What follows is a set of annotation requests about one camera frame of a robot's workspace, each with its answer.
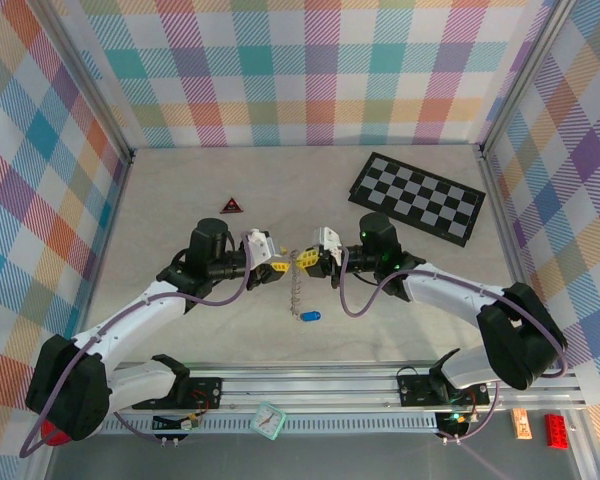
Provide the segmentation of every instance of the robotic arm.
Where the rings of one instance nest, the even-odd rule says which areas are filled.
[[[268,232],[247,232],[238,250],[227,251],[227,242],[234,245],[226,223],[201,220],[189,247],[129,306],[70,340],[55,335],[45,342],[27,393],[27,407],[38,414],[43,411],[69,362],[94,337],[97,343],[71,369],[48,412],[48,420],[58,429],[73,440],[82,440],[95,432],[107,415],[130,405],[163,397],[180,404],[188,394],[189,369],[176,360],[157,355],[140,366],[116,367],[141,342],[197,304],[180,294],[204,299],[219,282],[242,277],[235,299],[244,289],[279,280],[289,268],[284,262],[270,262],[279,252]],[[135,306],[135,311],[128,313]]]
[[[434,305],[480,329],[483,345],[452,350],[430,369],[426,389],[437,404],[449,404],[467,387],[493,380],[524,390],[566,348],[564,336],[529,286],[483,285],[442,272],[402,251],[395,228],[381,214],[360,220],[360,239],[362,245],[345,249],[337,233],[321,228],[314,239],[317,246],[303,252],[297,265],[312,277],[329,276],[333,288],[343,286],[343,273],[373,272],[388,295]],[[73,440],[92,435],[109,414],[145,400],[167,398],[185,408],[190,372],[178,361],[156,355],[140,366],[116,367],[138,344],[198,303],[230,303],[243,290],[277,281],[288,270],[288,263],[274,260],[278,251],[268,232],[251,230],[242,240],[237,250],[227,250],[227,242],[233,247],[227,225],[201,220],[189,247],[129,306],[70,340],[56,335],[43,345],[27,407],[41,417],[46,413]],[[219,282],[240,277],[243,283],[232,298],[204,300]],[[360,316],[366,308],[348,313]]]
[[[395,228],[382,214],[371,213],[360,220],[360,239],[362,245],[347,248],[348,261],[343,265],[340,238],[333,230],[321,228],[314,238],[317,247],[303,252],[297,265],[309,276],[330,276],[333,288],[340,285],[343,268],[346,273],[373,272],[378,283],[394,272],[408,270],[410,274],[386,282],[383,291],[406,302],[436,306],[480,329],[483,345],[452,350],[430,369],[430,389],[441,403],[448,403],[471,385],[495,380],[525,390],[558,359],[556,348],[510,307],[511,302],[534,317],[566,349],[564,336],[528,285],[483,285],[443,272],[403,252]],[[494,296],[505,300],[494,300]]]

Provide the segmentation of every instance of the red lego brick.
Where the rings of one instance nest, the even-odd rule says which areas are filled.
[[[548,413],[544,416],[544,420],[547,424],[547,445],[551,448],[563,450],[569,448],[569,437],[567,437],[564,417]]]

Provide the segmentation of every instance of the black and white checkerboard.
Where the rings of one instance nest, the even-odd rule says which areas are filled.
[[[484,192],[371,154],[349,190],[349,201],[464,247]]]

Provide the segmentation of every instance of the yellow object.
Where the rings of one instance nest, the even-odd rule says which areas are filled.
[[[317,248],[309,248],[302,252],[296,260],[296,266],[302,270],[313,267],[320,260],[320,251]]]
[[[513,420],[513,429],[518,440],[531,440],[531,425],[529,417],[524,408],[514,408],[511,410],[511,419]]]
[[[276,271],[276,272],[284,272],[287,273],[289,271],[289,267],[291,265],[287,262],[274,262],[271,264],[271,267]]]

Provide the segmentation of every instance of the teal clock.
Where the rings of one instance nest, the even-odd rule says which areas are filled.
[[[271,440],[275,440],[280,430],[282,430],[286,418],[286,413],[266,402],[262,402],[253,420],[251,420],[251,429]]]

